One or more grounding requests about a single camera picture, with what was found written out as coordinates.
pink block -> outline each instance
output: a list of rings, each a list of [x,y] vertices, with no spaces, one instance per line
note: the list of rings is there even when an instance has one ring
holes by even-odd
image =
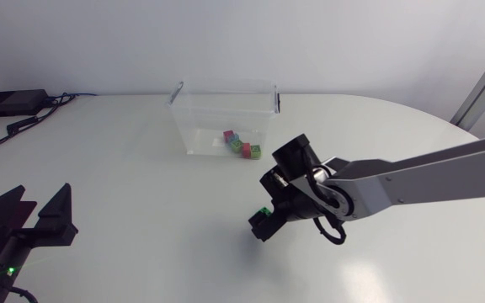
[[[242,144],[242,156],[245,158],[250,158],[250,143],[243,143]]]
[[[233,136],[233,130],[224,131],[224,141],[227,143],[229,141],[229,137]]]

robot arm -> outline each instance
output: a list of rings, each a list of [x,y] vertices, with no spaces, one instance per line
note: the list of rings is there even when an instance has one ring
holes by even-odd
[[[277,166],[261,178],[274,212],[249,221],[266,241],[287,221],[313,219],[335,244],[345,240],[345,221],[374,215],[392,205],[485,197],[485,140],[399,162],[332,158],[320,162],[300,135],[273,153]],[[328,235],[325,216],[340,238]]]

white table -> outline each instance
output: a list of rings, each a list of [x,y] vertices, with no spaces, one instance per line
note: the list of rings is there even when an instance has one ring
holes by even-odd
[[[311,221],[262,243],[247,222],[271,206],[270,153],[301,133],[321,159],[391,161],[474,136],[377,99],[283,95],[261,160],[187,156],[165,99],[81,97],[0,146],[0,194],[40,202],[27,225],[68,182],[80,231],[36,248],[16,286],[52,303],[485,301],[485,199],[395,206],[346,223],[343,246]]]

transparent storage box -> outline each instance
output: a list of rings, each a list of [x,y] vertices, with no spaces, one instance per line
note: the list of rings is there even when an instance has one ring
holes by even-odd
[[[224,141],[228,130],[263,153],[269,122],[280,112],[276,85],[249,79],[185,78],[168,106],[189,155],[241,157]]]

colored cube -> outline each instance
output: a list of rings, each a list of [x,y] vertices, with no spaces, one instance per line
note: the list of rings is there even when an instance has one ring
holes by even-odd
[[[250,158],[250,143],[243,143],[242,144],[242,156],[245,158]]]
[[[250,146],[250,158],[251,159],[261,158],[261,148],[259,147],[259,145]]]
[[[233,130],[224,131],[224,141],[229,142],[229,137],[233,136]]]
[[[229,138],[227,138],[227,143],[232,144],[233,141],[239,140],[239,135],[237,133],[231,135]]]
[[[240,141],[240,140],[235,140],[235,141],[232,141],[232,143],[230,143],[230,147],[232,148],[232,151],[234,152],[241,152],[242,148],[243,148],[243,142]]]

